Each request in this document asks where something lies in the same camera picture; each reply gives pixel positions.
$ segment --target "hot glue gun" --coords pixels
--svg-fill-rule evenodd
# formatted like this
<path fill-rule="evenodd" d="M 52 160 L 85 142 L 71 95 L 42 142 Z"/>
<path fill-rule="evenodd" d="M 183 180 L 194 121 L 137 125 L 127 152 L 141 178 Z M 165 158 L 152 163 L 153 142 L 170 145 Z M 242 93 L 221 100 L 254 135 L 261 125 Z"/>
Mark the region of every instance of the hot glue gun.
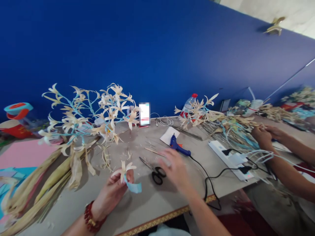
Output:
<path fill-rule="evenodd" d="M 176 136 L 173 134 L 171 138 L 170 146 L 172 149 L 175 149 L 176 151 L 179 151 L 180 153 L 184 154 L 185 156 L 190 156 L 191 152 L 188 150 L 183 149 L 181 146 L 179 146 L 176 142 Z"/>

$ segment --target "white power strip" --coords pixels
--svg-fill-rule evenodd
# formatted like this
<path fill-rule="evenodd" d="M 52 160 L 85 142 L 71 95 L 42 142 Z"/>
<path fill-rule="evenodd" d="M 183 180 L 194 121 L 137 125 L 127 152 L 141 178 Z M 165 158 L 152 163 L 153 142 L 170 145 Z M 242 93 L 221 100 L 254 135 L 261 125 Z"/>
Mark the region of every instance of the white power strip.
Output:
<path fill-rule="evenodd" d="M 214 152 L 221 158 L 221 160 L 229 167 L 229 168 L 239 168 L 244 167 L 244 165 L 235 165 L 229 158 L 232 156 L 232 154 L 225 155 L 222 151 L 226 150 L 226 148 L 217 140 L 215 141 L 209 141 L 208 145 L 214 150 Z M 238 177 L 241 181 L 247 181 L 250 178 L 253 178 L 253 174 L 251 172 L 247 172 L 246 174 L 243 174 L 240 170 L 231 170 L 236 177 Z"/>

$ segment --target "white wall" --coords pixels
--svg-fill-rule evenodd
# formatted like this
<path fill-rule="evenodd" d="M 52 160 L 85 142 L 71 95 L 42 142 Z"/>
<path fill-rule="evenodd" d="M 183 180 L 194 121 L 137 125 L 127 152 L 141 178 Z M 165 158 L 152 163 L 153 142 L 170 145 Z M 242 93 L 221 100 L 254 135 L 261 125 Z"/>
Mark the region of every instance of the white wall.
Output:
<path fill-rule="evenodd" d="M 221 0 L 220 4 L 270 23 L 285 16 L 282 28 L 315 39 L 315 0 Z"/>

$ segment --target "bracelet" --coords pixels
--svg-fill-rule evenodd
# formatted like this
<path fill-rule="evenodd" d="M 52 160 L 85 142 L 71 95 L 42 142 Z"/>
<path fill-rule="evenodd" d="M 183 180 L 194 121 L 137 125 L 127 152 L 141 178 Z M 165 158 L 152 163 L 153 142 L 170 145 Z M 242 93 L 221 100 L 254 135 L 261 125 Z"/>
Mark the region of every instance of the bracelet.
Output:
<path fill-rule="evenodd" d="M 102 220 L 102 221 L 96 221 L 95 222 L 93 220 L 93 215 L 92 215 L 92 212 L 91 212 L 93 202 L 94 201 L 92 201 L 90 204 L 88 204 L 85 207 L 84 219 L 85 219 L 85 224 L 87 225 L 88 230 L 91 233 L 97 233 L 101 229 L 101 227 L 104 224 L 104 222 L 105 222 L 107 217 L 105 217 L 105 219 Z"/>

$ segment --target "phone screen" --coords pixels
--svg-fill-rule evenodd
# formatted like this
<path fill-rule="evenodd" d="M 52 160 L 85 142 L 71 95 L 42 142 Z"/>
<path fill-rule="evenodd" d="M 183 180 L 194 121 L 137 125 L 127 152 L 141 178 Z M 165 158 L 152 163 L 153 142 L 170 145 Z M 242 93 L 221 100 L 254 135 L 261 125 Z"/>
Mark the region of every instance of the phone screen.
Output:
<path fill-rule="evenodd" d="M 140 125 L 150 125 L 150 103 L 139 103 L 139 109 Z"/>

